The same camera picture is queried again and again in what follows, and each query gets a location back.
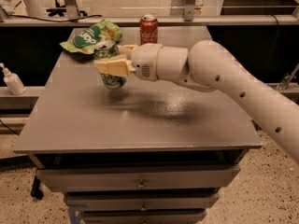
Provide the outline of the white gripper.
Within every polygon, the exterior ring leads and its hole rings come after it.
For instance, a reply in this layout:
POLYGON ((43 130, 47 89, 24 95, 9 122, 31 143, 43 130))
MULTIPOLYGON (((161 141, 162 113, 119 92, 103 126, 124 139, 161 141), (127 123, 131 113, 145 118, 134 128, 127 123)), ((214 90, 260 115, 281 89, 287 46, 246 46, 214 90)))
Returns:
POLYGON ((101 74, 128 77, 135 73, 142 80, 157 81, 157 59, 162 47, 161 44, 153 43, 139 47, 137 45, 118 45, 120 55, 95 60, 94 63, 101 74))

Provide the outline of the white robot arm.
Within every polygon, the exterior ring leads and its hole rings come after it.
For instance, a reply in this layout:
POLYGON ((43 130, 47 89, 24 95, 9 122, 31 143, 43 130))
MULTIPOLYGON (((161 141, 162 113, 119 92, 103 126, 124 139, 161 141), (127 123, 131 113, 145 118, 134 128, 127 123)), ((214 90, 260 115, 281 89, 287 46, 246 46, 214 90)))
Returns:
POLYGON ((222 91, 299 162, 299 105, 254 77, 217 42, 202 40, 190 49, 151 43, 130 46, 123 54, 97 60, 95 65, 101 74, 134 74, 195 91, 222 91))

